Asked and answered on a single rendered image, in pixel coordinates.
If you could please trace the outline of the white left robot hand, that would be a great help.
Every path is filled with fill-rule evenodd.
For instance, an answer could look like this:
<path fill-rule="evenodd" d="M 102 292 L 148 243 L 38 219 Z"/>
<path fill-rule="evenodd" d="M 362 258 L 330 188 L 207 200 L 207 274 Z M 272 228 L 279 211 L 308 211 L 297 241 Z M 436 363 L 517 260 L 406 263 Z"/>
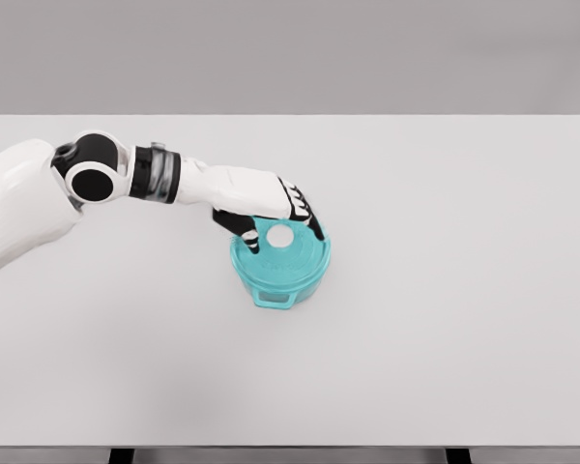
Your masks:
<path fill-rule="evenodd" d="M 240 238 L 249 251 L 260 251 L 257 218 L 287 219 L 307 226 L 319 241 L 325 234 L 305 195 L 273 172 L 226 167 L 226 178 L 214 182 L 213 221 Z"/>

